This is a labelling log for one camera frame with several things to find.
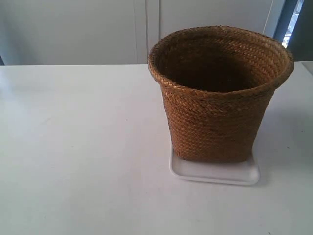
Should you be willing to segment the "brown woven wicker basket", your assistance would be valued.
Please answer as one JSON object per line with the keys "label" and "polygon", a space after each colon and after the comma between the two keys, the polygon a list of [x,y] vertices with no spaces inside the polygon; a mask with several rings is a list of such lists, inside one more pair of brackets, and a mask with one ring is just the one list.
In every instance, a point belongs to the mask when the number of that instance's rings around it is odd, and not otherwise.
{"label": "brown woven wicker basket", "polygon": [[294,61],[273,38],[219,25],[169,34],[152,47],[148,67],[160,86],[174,153],[238,163],[251,156],[266,108]]}

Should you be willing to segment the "white square plastic tray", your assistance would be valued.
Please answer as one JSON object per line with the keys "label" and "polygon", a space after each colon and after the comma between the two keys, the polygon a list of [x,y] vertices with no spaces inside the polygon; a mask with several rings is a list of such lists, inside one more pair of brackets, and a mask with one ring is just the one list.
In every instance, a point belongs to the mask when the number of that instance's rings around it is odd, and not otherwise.
{"label": "white square plastic tray", "polygon": [[182,180],[252,186],[261,177],[259,166],[253,157],[240,163],[202,163],[186,161],[172,151],[169,168],[173,175]]}

